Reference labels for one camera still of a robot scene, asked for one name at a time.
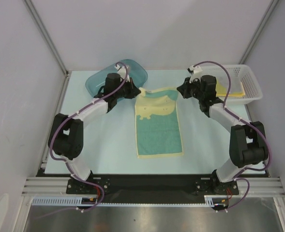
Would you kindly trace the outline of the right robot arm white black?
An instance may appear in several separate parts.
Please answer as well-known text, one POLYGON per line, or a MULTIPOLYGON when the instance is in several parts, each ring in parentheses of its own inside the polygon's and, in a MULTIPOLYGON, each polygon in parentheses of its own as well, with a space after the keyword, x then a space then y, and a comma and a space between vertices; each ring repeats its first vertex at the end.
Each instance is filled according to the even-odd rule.
POLYGON ((195 98, 207 117, 217 121, 230 133, 229 159, 210 177, 210 188, 215 194, 227 190, 228 183, 235 181, 244 171, 254 170, 253 165, 271 161, 270 145, 265 136, 264 125, 248 122, 232 112, 216 95, 216 78, 185 78, 177 91, 185 99, 195 98))

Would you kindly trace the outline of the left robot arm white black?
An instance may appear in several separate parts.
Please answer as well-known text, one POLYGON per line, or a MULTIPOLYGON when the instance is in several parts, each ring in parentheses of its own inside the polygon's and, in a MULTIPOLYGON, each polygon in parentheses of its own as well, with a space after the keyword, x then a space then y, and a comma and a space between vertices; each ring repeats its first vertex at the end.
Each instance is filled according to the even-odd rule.
POLYGON ((92 101, 71 115, 55 115, 48 139, 50 157, 63 161, 71 176, 78 180, 77 188, 90 193, 94 181, 90 179, 91 170, 80 156, 84 146, 84 128, 94 119, 110 112, 119 99, 133 99, 141 91, 133 79, 126 74, 109 73, 105 84, 100 87, 92 101))

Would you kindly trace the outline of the teal and yellow towel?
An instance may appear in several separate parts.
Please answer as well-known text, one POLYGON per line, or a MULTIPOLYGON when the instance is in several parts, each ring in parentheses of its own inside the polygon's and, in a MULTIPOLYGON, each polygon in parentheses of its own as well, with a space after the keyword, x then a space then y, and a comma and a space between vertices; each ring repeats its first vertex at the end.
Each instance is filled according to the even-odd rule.
POLYGON ((139 89, 135 102, 135 141, 138 158, 183 155, 175 87, 139 89))

